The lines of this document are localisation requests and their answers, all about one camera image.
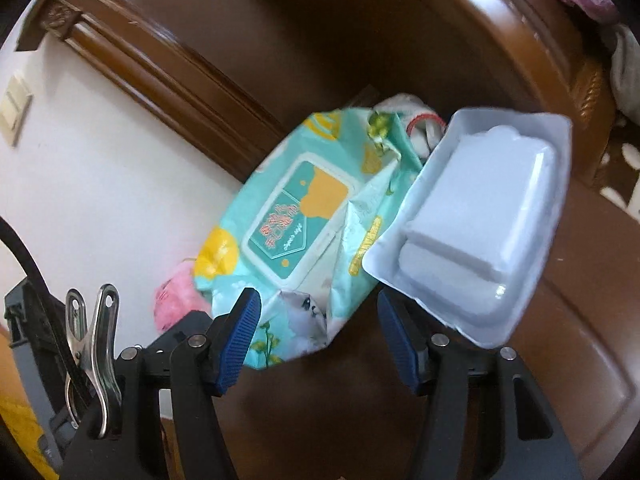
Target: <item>white plastic container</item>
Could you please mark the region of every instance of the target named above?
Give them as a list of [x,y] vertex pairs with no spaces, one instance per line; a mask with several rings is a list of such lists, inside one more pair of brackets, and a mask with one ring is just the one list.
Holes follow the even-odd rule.
[[[502,283],[529,249],[540,222],[555,149],[512,126],[464,135],[418,214],[408,243]],[[422,252],[412,251],[415,257]]]
[[[477,150],[468,141],[478,132],[486,134],[499,125],[513,126],[529,137],[523,139],[522,146],[529,145],[522,150],[526,153],[515,156],[520,163],[509,170],[513,145],[501,153],[502,148],[494,146],[493,153],[484,156],[502,165],[504,179],[496,180],[496,174],[478,174],[476,179],[469,178],[468,187],[465,186],[460,180],[465,171],[460,169],[473,165],[476,171],[482,171],[484,162],[475,160],[474,154],[488,148],[487,145]],[[458,111],[409,190],[396,219],[367,251],[363,268],[414,298],[430,314],[478,346],[502,345],[522,317],[542,273],[568,185],[570,146],[571,122],[563,116],[494,108]],[[461,151],[452,157],[458,147]],[[452,171],[447,168],[450,162]],[[537,175],[537,181],[526,182],[527,173]],[[439,189],[436,183],[441,177],[444,186]],[[491,193],[482,186],[492,186],[494,204],[487,203],[486,197]],[[443,207],[447,194],[456,187],[456,193],[474,193],[466,203],[474,203],[481,217],[478,230],[467,241],[461,241],[458,234],[465,222],[468,225],[468,215],[461,214],[457,219],[454,208]],[[434,208],[433,213],[443,215],[444,222],[438,224],[436,216],[430,216],[425,209],[423,213],[431,222],[428,229],[410,224],[427,204]],[[523,208],[529,208],[526,214],[522,214]],[[499,225],[491,225],[496,221],[492,212],[499,218]]]

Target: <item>gray cloth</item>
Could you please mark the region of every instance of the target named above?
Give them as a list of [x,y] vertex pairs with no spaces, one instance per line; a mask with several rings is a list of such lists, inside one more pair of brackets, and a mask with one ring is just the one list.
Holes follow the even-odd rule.
[[626,25],[613,25],[616,46],[611,58],[611,89],[618,109],[640,124],[640,44]]

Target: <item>light switch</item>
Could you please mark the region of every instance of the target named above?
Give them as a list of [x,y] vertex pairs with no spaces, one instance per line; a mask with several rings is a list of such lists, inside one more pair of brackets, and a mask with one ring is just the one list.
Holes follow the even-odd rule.
[[31,93],[24,81],[13,75],[0,98],[0,130],[9,146],[15,146],[18,142],[22,120],[30,102]]

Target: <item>metal binder clip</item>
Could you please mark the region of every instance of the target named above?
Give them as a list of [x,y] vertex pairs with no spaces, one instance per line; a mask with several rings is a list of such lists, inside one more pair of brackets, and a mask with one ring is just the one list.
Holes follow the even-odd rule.
[[[118,291],[113,285],[103,285],[95,302],[91,326],[86,325],[86,305],[80,292],[72,288],[66,294],[66,339],[76,364],[92,382],[100,408],[102,423],[98,438],[120,427],[122,394],[113,371],[113,340],[118,306]],[[74,390],[69,376],[65,382],[65,401],[73,423],[78,426],[80,416],[74,402]]]

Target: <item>white wall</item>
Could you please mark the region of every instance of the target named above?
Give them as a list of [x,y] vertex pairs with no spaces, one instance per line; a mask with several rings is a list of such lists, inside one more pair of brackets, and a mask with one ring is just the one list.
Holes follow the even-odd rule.
[[[147,345],[154,289],[198,253],[240,184],[68,47],[47,38],[12,52],[16,33],[0,50],[0,91],[20,69],[34,97],[18,146],[0,137],[0,215],[60,300],[75,287],[92,310],[98,288],[116,286],[116,352]],[[0,247],[2,298],[23,277]]]

